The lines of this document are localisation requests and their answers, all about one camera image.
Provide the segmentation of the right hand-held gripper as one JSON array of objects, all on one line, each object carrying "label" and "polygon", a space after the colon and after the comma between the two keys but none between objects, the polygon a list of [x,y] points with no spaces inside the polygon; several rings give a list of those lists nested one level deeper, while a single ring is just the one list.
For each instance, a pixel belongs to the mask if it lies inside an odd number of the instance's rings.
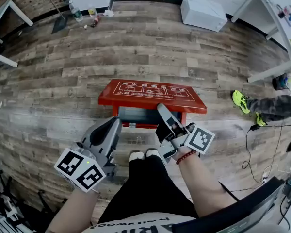
[{"label": "right hand-held gripper", "polygon": [[165,164],[181,147],[189,147],[200,154],[208,150],[215,137],[214,133],[194,123],[183,126],[163,103],[157,105],[157,110],[162,120],[155,133],[160,143],[158,152]]}]

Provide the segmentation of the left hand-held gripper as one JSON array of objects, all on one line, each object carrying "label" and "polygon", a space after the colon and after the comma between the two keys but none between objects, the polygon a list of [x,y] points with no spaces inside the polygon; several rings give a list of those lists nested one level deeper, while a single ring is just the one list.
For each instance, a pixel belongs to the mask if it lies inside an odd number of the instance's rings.
[{"label": "left hand-held gripper", "polygon": [[119,117],[99,119],[90,127],[82,140],[93,145],[95,155],[84,144],[75,142],[65,148],[54,168],[71,184],[87,193],[95,190],[105,178],[115,175],[117,165],[110,160],[119,140],[122,122]]}]

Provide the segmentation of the person's left forearm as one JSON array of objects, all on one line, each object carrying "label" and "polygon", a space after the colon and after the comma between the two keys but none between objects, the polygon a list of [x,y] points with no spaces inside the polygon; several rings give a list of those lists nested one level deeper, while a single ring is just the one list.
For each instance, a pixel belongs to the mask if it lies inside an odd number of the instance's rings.
[{"label": "person's left forearm", "polygon": [[76,188],[53,218],[45,233],[82,233],[90,227],[99,193]]}]

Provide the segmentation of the person's right forearm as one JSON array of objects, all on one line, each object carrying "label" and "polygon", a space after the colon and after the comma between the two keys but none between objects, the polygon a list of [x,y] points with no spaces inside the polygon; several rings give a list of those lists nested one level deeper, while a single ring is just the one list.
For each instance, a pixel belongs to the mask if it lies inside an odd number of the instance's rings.
[{"label": "person's right forearm", "polygon": [[173,158],[179,166],[199,217],[210,215],[236,202],[191,148],[179,148]]}]

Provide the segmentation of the person's right shoe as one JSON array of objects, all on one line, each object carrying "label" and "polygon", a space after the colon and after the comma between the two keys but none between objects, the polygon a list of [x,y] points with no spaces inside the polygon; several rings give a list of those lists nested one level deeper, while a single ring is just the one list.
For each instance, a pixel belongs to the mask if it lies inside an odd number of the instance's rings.
[{"label": "person's right shoe", "polygon": [[145,156],[146,156],[146,158],[148,158],[150,156],[157,156],[159,158],[161,157],[157,149],[148,149],[146,151]]}]

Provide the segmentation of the person's left shoe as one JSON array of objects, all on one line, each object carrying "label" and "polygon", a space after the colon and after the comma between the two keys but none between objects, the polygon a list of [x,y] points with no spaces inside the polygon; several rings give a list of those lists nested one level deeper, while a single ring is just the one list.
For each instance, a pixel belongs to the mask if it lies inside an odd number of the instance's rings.
[{"label": "person's left shoe", "polygon": [[129,155],[129,162],[137,159],[144,160],[145,154],[142,151],[134,150]]}]

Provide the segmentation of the person's white printed shirt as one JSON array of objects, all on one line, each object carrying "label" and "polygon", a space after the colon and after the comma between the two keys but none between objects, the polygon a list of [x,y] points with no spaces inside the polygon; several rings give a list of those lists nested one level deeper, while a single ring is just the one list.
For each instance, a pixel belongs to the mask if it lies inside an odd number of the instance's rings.
[{"label": "person's white printed shirt", "polygon": [[169,213],[143,213],[125,218],[99,223],[82,233],[172,233],[175,224],[194,220],[190,216]]}]

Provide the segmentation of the black tripod stand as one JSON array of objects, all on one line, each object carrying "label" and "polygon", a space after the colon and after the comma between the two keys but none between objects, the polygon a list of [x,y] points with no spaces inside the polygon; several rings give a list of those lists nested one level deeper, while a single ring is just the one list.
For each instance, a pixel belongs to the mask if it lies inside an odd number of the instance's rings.
[{"label": "black tripod stand", "polygon": [[0,187],[0,233],[44,233],[59,209],[53,211],[43,198],[44,190],[38,191],[43,204],[41,210],[29,206],[22,198],[15,197],[10,191],[12,177],[7,183],[1,180]]}]

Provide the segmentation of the black monitor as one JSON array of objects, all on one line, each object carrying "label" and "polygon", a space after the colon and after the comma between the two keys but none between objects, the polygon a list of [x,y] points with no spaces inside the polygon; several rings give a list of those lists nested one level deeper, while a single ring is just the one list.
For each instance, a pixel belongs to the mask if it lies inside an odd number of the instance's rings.
[{"label": "black monitor", "polygon": [[244,233],[258,224],[274,203],[284,180],[272,177],[263,186],[213,214],[172,226],[172,233]]}]

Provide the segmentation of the black bin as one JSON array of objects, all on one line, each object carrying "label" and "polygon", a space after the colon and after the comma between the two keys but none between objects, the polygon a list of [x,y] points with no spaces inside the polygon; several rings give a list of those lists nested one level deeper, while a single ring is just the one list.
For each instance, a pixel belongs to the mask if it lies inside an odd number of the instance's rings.
[{"label": "black bin", "polygon": [[291,74],[284,73],[272,79],[272,85],[275,90],[291,89]]}]

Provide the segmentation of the clear water bottle green label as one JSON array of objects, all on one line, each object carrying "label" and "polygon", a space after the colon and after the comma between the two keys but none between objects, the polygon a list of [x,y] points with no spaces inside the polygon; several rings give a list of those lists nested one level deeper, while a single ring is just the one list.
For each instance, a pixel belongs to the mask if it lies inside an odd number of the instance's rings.
[{"label": "clear water bottle green label", "polygon": [[73,4],[72,0],[69,0],[69,8],[72,13],[72,16],[77,22],[81,22],[83,20],[83,15],[78,7]]}]

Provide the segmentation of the white table with clutter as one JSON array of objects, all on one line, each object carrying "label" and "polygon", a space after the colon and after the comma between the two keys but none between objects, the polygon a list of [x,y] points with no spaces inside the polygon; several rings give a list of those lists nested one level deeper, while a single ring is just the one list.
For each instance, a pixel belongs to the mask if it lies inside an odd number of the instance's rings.
[{"label": "white table with clutter", "polygon": [[[231,18],[231,22],[236,22],[242,14],[246,11],[248,6],[251,2],[254,0],[245,0],[244,3],[236,10],[233,17]],[[263,71],[261,73],[252,75],[247,78],[247,81],[249,83],[253,83],[258,80],[263,80],[267,77],[271,77],[277,74],[280,74],[281,72],[284,72],[288,69],[291,69],[291,24],[289,24],[288,18],[279,18],[278,16],[278,8],[277,4],[279,4],[281,7],[285,6],[291,6],[291,0],[260,0],[261,3],[266,8],[268,14],[272,18],[272,21],[274,22],[273,28],[267,32],[266,39],[271,39],[274,36],[281,36],[283,46],[287,50],[288,53],[288,60],[286,62],[283,62],[275,67],[272,67],[266,71]]]}]

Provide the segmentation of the red drink bottle white cap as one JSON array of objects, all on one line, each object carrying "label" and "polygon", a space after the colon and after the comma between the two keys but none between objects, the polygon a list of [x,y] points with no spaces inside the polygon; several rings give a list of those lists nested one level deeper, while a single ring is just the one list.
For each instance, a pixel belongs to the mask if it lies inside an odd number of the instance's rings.
[{"label": "red drink bottle white cap", "polygon": [[291,6],[285,6],[285,7],[281,7],[279,4],[276,5],[279,12],[278,12],[278,16],[279,18],[289,18],[290,14],[291,14]]}]

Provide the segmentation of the long-handled dustpan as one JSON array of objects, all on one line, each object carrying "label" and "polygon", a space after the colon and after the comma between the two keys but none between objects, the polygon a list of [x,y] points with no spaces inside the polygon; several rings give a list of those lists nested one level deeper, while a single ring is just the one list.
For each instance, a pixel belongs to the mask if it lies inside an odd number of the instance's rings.
[{"label": "long-handled dustpan", "polygon": [[52,0],[49,0],[51,2],[51,4],[54,6],[54,8],[56,9],[56,11],[59,13],[59,17],[56,18],[55,22],[54,22],[54,26],[52,29],[52,34],[55,34],[61,30],[63,30],[66,25],[67,25],[67,16],[64,16],[62,14],[62,12],[59,10],[59,8],[55,5],[55,3]]}]

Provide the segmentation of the white table by brick wall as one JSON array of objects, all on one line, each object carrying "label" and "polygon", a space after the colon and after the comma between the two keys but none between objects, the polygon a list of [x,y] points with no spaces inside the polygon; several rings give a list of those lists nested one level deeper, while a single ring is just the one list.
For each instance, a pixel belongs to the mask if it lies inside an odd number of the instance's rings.
[{"label": "white table by brick wall", "polygon": [[[12,0],[7,0],[1,7],[0,7],[0,20],[5,13],[5,11],[8,8],[11,8],[25,23],[27,23],[29,26],[33,25],[33,22],[20,10],[20,8],[12,1]],[[12,61],[0,54],[0,61],[12,66],[12,67],[17,67],[18,63],[15,61]]]}]

